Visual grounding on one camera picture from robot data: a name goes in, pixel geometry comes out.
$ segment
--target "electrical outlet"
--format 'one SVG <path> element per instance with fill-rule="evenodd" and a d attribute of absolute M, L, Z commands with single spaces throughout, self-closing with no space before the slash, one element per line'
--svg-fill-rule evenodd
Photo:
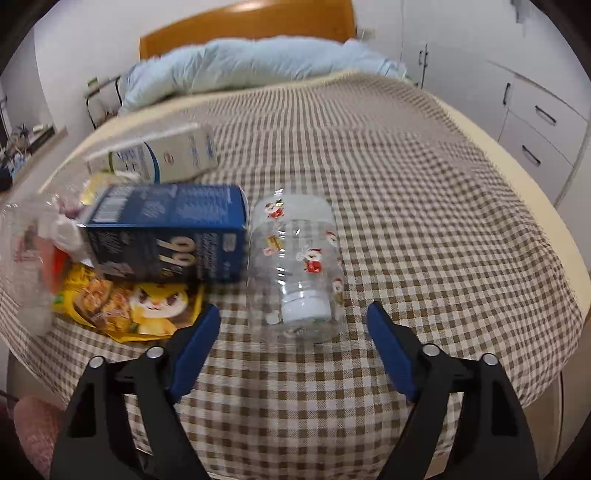
<path fill-rule="evenodd" d="M 357 40 L 365 41 L 375 38 L 375 28 L 358 28 Z"/>

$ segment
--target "orange headboard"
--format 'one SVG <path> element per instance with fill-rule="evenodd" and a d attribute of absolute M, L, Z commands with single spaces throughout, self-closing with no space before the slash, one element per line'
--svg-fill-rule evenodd
<path fill-rule="evenodd" d="M 247 0 L 188 17 L 139 39 L 148 59 L 214 38 L 302 35 L 345 42 L 355 37 L 351 0 Z"/>

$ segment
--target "cabinet handle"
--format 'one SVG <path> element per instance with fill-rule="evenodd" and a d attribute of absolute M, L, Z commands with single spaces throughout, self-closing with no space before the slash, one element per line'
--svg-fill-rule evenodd
<path fill-rule="evenodd" d="M 505 94 L 503 95 L 503 106 L 507 106 L 507 98 L 509 96 L 509 89 L 511 88 L 511 84 L 507 83 L 505 87 Z"/>
<path fill-rule="evenodd" d="M 522 145 L 521 149 L 523 150 L 523 153 L 525 154 L 525 158 L 527 158 L 530 162 L 532 162 L 536 167 L 539 167 L 540 165 L 542 165 L 542 162 L 540 162 L 538 160 L 538 158 L 532 152 L 530 152 L 529 148 L 527 148 L 525 145 Z"/>
<path fill-rule="evenodd" d="M 556 118 L 554 118 L 549 113 L 544 112 L 539 106 L 535 106 L 535 113 L 537 113 L 540 117 L 546 120 L 550 125 L 553 127 L 556 125 Z"/>

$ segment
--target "yellow snack bag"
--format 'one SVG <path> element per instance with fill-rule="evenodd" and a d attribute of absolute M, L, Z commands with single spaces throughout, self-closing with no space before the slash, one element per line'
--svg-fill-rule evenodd
<path fill-rule="evenodd" d="M 201 312 L 203 285 L 127 283 L 97 278 L 83 264 L 72 266 L 53 311 L 96 328 L 117 342 L 169 338 L 191 326 Z"/>

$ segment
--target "brown and white checkered fabric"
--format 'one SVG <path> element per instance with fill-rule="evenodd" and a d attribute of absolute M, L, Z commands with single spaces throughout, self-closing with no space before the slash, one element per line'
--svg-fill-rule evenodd
<path fill-rule="evenodd" d="M 388 385 L 368 337 L 374 300 L 451 355 L 495 353 L 525 406 L 574 351 L 583 318 L 560 261 L 524 204 L 428 95 L 352 74 L 214 99 L 158 122 L 188 119 L 215 132 L 220 166 L 203 182 L 241 185 L 251 205 L 279 188 L 331 202 L 346 284 L 346 331 L 298 352 L 251 340 L 244 283 L 209 288 L 222 329 L 177 406 L 208 471 L 376 477 L 410 406 Z M 76 168 L 55 182 L 71 180 Z M 0 313 L 16 356 L 63 399 L 93 355 L 117 361 L 145 349 L 61 319 L 45 338 L 32 338 L 6 294 Z M 450 400 L 439 453 L 453 440 L 459 401 Z M 148 449 L 132 399 L 129 412 Z"/>

